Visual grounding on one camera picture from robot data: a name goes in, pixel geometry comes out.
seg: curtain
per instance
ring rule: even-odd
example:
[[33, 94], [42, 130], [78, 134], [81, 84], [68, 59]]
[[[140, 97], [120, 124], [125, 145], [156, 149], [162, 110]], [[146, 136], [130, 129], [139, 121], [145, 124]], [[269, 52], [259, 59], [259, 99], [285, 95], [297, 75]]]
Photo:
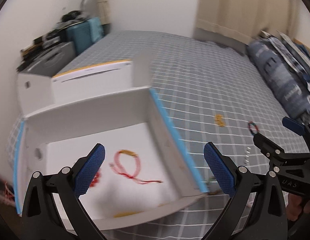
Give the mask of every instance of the curtain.
[[199, 0], [196, 27], [248, 44], [261, 30], [294, 38], [299, 0]]
[[99, 18], [102, 24], [110, 23], [109, 18], [109, 3], [108, 0], [98, 0], [97, 1]]

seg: white wall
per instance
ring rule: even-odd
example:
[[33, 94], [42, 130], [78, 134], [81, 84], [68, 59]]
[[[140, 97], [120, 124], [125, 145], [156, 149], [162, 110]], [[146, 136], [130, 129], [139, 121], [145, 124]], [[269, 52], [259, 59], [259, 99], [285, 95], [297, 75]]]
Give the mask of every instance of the white wall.
[[300, 0], [298, 27], [295, 38], [310, 48], [310, 12]]
[[0, 175], [12, 181], [5, 147], [19, 115], [16, 67], [19, 51], [47, 33], [60, 17], [79, 9], [81, 0], [7, 0], [0, 11]]
[[193, 34], [198, 0], [109, 0], [112, 31]]

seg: red cable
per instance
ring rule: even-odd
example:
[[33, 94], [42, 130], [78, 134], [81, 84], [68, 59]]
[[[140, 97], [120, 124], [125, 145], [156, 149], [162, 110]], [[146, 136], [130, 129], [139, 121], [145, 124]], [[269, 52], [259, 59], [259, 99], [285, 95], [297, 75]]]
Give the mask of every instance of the red cable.
[[[121, 153], [127, 154], [127, 155], [130, 155], [130, 156], [134, 157], [135, 163], [136, 163], [136, 170], [135, 170], [133, 175], [128, 174], [127, 171], [125, 170], [125, 168], [120, 163], [119, 155]], [[109, 165], [110, 165], [110, 167], [112, 168], [112, 170], [115, 173], [117, 173], [119, 175], [123, 175], [123, 176], [125, 176], [128, 179], [132, 179], [132, 180], [134, 180], [138, 184], [148, 184], [148, 183], [151, 183], [151, 182], [162, 183], [161, 180], [142, 180], [142, 179], [136, 178], [138, 176], [138, 174], [140, 173], [141, 165], [140, 165], [140, 158], [134, 152], [131, 152], [131, 151], [128, 151], [128, 150], [120, 150], [120, 151], [116, 152], [115, 156], [114, 156], [114, 163], [110, 163]]]

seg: open box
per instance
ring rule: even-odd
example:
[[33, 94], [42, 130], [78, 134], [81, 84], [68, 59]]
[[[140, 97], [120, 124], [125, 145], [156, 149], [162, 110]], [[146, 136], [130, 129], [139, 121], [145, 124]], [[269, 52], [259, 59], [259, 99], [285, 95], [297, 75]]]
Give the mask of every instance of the open box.
[[132, 87], [150, 85], [151, 53], [70, 70], [55, 76], [20, 72], [18, 101], [23, 116]]
[[[79, 200], [100, 230], [164, 217], [208, 192], [156, 92], [149, 86], [36, 110], [25, 116], [21, 131], [14, 169], [19, 213], [35, 171], [46, 175], [71, 167], [96, 143], [106, 149], [99, 182]], [[138, 178], [162, 183], [138, 184], [115, 173], [111, 164], [115, 153], [123, 149], [138, 154]], [[121, 155], [120, 162], [129, 174], [134, 173], [134, 158]], [[72, 230], [57, 195], [55, 202], [66, 229]]]

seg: gray bedsheet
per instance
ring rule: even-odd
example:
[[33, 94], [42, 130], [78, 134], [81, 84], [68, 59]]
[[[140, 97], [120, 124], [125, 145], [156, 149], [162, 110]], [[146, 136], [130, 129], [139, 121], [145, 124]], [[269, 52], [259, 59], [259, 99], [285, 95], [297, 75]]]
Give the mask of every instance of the gray bedsheet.
[[[181, 36], [123, 31], [110, 34], [79, 55], [60, 73], [87, 65], [130, 59], [152, 49], [152, 86], [173, 119], [183, 142], [205, 180], [210, 176], [204, 157], [205, 143], [212, 141], [237, 165], [244, 165], [246, 147], [251, 148], [247, 167], [265, 174], [268, 161], [253, 145], [247, 129], [255, 122], [262, 134], [286, 152], [307, 152], [303, 139], [281, 125], [287, 114], [246, 56], [213, 42]], [[225, 127], [215, 124], [223, 116]], [[207, 196], [185, 210], [142, 225], [105, 232], [110, 239], [200, 239], [218, 218], [227, 195]], [[244, 211], [237, 226], [248, 216]]]

